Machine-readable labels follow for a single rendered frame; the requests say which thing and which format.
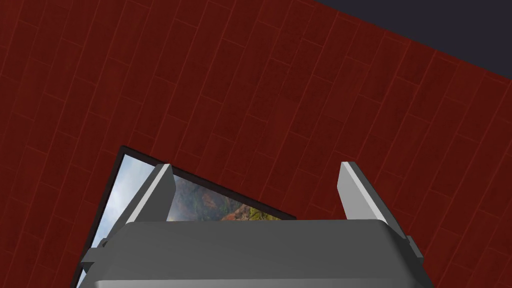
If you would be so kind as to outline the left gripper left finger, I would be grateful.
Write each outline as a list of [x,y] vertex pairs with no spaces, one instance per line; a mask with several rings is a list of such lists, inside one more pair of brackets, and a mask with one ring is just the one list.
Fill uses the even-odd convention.
[[175,192],[176,183],[171,164],[158,164],[120,214],[104,240],[109,240],[131,222],[166,221]]

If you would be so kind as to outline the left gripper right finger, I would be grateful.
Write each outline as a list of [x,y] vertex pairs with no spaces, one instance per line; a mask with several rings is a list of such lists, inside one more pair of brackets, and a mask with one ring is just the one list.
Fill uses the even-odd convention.
[[400,237],[407,237],[391,210],[354,161],[341,162],[336,188],[346,219],[380,220]]

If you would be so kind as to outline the framed landscape picture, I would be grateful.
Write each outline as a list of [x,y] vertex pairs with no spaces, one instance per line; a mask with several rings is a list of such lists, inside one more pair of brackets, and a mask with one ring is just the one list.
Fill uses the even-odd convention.
[[165,221],[130,222],[104,240],[159,164],[119,149],[70,288],[305,288],[314,276],[294,254],[293,215],[174,167]]

